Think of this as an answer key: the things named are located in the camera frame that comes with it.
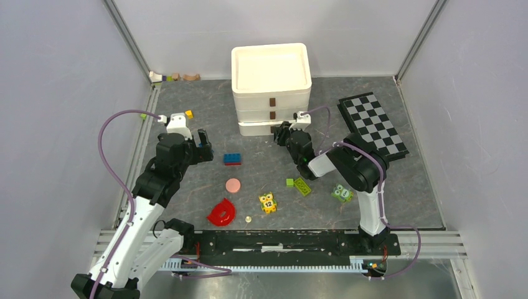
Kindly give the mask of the pink round sponge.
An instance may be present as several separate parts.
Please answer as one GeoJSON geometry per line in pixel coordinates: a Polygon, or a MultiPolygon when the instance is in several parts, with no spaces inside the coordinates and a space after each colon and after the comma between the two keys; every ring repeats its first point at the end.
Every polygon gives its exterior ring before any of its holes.
{"type": "Polygon", "coordinates": [[[225,188],[229,193],[235,194],[241,188],[241,182],[236,178],[230,178],[225,183],[225,188]]]}

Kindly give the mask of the white three-drawer organizer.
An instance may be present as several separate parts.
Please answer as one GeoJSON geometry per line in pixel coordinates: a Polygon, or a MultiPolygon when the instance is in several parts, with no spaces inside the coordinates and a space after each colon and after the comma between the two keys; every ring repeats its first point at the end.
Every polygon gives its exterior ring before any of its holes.
{"type": "Polygon", "coordinates": [[[312,80],[303,43],[235,47],[231,71],[241,135],[270,135],[272,127],[308,110],[312,80]]]}

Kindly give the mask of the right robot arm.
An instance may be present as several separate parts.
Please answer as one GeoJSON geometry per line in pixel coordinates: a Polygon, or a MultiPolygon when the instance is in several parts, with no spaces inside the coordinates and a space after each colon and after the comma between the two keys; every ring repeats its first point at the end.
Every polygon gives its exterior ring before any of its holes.
{"type": "Polygon", "coordinates": [[[300,175],[314,181],[337,171],[353,189],[360,207],[359,244],[367,254],[376,254],[390,234],[384,215],[382,192],[389,162],[375,144],[358,133],[348,134],[331,148],[316,154],[309,133],[284,121],[271,128],[274,142],[288,150],[300,175]]]}

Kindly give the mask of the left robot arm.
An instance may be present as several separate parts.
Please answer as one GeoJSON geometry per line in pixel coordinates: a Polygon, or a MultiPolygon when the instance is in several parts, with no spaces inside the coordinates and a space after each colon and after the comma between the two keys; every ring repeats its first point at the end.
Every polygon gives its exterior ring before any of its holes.
{"type": "Polygon", "coordinates": [[[200,145],[194,138],[179,133],[161,133],[156,155],[147,163],[131,192],[127,208],[108,247],[87,274],[77,274],[71,283],[79,298],[139,298],[142,289],[162,264],[177,252],[188,254],[196,245],[189,233],[193,225],[170,220],[160,240],[146,250],[140,248],[150,229],[167,208],[190,165],[214,158],[207,132],[198,131],[200,145]]]}

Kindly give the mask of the blue red duplo brick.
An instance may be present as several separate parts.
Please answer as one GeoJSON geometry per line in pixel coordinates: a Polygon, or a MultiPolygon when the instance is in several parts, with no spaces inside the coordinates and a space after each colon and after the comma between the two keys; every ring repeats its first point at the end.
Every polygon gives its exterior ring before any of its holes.
{"type": "Polygon", "coordinates": [[[223,156],[223,163],[226,166],[238,166],[242,164],[242,155],[240,153],[226,153],[223,156]]]}

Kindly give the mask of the yellow small cube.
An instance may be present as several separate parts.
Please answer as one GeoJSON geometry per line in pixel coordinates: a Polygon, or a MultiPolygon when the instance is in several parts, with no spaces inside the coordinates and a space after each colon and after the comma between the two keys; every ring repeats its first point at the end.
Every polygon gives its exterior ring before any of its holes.
{"type": "Polygon", "coordinates": [[[186,110],[185,112],[185,116],[187,117],[187,119],[193,119],[194,118],[194,114],[191,110],[186,110]]]}

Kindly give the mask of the lime green flat brick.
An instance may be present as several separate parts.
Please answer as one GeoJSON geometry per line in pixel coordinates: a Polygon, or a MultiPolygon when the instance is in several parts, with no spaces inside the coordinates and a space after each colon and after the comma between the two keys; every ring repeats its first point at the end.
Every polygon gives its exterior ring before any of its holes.
{"type": "Polygon", "coordinates": [[[311,193],[311,188],[306,184],[303,178],[295,179],[294,187],[301,193],[303,197],[306,197],[311,193]]]}

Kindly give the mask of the red arch brick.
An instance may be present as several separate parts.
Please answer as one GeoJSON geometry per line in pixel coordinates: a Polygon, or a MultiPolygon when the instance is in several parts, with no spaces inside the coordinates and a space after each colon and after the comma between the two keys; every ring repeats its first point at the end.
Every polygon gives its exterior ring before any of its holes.
{"type": "Polygon", "coordinates": [[[207,216],[207,220],[216,227],[229,225],[236,216],[234,204],[227,198],[223,198],[207,216]]]}

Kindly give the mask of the wooden arch block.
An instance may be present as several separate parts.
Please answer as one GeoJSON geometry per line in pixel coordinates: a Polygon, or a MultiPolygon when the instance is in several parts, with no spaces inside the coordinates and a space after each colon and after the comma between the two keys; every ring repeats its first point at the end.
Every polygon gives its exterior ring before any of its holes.
{"type": "Polygon", "coordinates": [[[185,81],[197,81],[197,80],[200,80],[201,77],[200,77],[200,74],[194,74],[194,75],[184,74],[182,76],[182,79],[185,81]]]}

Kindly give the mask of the yellow owl brick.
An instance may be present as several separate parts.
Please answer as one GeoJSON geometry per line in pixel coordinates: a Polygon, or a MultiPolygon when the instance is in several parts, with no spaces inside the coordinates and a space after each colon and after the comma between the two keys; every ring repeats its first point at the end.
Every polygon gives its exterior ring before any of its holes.
{"type": "Polygon", "coordinates": [[[265,212],[266,214],[276,212],[277,203],[272,192],[263,194],[259,196],[258,199],[260,201],[261,209],[263,212],[265,212]]]}

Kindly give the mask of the black grey chessboard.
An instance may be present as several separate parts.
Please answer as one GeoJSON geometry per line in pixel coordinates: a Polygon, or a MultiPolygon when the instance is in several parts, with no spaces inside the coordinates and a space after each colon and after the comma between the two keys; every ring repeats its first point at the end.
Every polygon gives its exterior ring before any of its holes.
{"type": "Polygon", "coordinates": [[[376,146],[389,161],[403,159],[409,154],[385,110],[372,92],[338,100],[340,111],[348,129],[361,135],[376,146]]]}

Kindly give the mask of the white corner block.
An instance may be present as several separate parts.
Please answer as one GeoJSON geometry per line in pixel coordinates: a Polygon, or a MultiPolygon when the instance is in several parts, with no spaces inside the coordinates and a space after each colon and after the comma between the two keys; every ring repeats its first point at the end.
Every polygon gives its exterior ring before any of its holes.
{"type": "Polygon", "coordinates": [[[149,72],[149,79],[152,84],[162,82],[164,80],[164,76],[161,74],[157,74],[153,71],[149,72]]]}

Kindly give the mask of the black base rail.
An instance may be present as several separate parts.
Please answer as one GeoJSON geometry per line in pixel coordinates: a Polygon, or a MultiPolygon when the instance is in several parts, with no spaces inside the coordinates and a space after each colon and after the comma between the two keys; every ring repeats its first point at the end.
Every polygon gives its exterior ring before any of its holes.
{"type": "Polygon", "coordinates": [[[179,254],[207,265],[345,266],[350,257],[398,256],[396,234],[371,238],[357,230],[202,230],[184,238],[179,254]]]}

